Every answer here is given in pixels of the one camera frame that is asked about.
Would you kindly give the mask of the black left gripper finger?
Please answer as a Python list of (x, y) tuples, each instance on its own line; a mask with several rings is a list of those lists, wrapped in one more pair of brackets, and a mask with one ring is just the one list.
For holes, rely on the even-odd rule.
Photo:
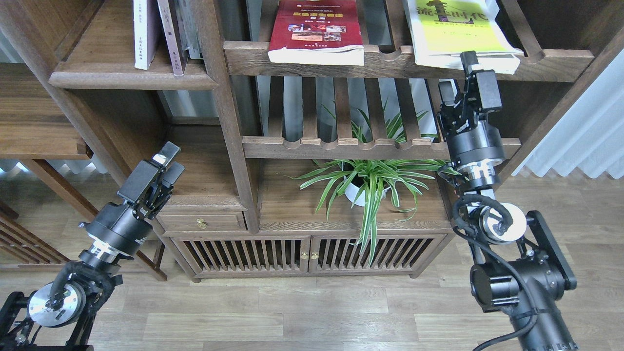
[(131, 204), (134, 209), (142, 210), (142, 193), (149, 180), (156, 175), (156, 167), (151, 163), (168, 167), (180, 153), (180, 147), (167, 142), (162, 149), (149, 160), (142, 160), (127, 178), (125, 184), (118, 190), (118, 196)]
[(142, 193), (142, 219), (152, 219), (160, 212), (172, 195), (174, 183), (185, 171), (178, 162), (172, 162), (168, 167), (152, 162), (151, 166), (156, 167), (156, 175)]

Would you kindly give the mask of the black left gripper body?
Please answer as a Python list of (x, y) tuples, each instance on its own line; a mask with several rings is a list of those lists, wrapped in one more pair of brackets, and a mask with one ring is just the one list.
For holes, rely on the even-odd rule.
[(152, 225), (135, 218), (130, 205), (113, 203), (106, 204), (91, 223), (84, 224), (84, 228), (94, 239), (87, 253), (96, 258), (103, 258), (104, 253), (131, 258), (152, 232)]

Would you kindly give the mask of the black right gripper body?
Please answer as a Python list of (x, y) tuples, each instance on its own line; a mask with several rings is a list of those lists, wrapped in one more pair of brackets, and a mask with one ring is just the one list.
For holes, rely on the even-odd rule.
[(499, 129), (485, 121), (472, 130), (448, 135), (447, 145), (456, 169), (488, 159), (497, 166), (506, 159)]

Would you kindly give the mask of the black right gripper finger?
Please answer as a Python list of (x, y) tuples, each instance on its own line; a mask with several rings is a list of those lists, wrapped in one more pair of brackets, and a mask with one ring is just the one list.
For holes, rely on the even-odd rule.
[(475, 51), (465, 51), (460, 58), (466, 76), (461, 116), (469, 125), (476, 125), (480, 120), (486, 120), (489, 113), (502, 108), (496, 73), (479, 66)]
[(470, 117), (462, 114), (464, 93), (460, 87), (466, 88), (466, 86), (466, 80), (463, 83), (456, 80), (444, 80), (438, 84), (442, 100), (438, 118), (445, 141), (454, 135), (465, 133), (471, 129)]

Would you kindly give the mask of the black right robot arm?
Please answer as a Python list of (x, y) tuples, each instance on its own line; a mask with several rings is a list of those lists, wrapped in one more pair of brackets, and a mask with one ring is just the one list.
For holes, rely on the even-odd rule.
[(517, 338), (524, 351), (577, 351), (555, 302), (575, 289), (577, 279), (538, 211), (524, 213), (495, 199), (495, 166), (505, 160), (499, 130), (488, 114), (501, 109), (496, 74), (478, 63), (474, 51), (460, 55), (465, 86), (454, 93), (439, 84), (443, 100), (437, 114), (450, 162), (439, 175), (455, 187), (454, 231), (469, 242), (474, 265), (471, 293), (483, 312), (501, 311), (513, 332), (493, 338), (478, 351)]

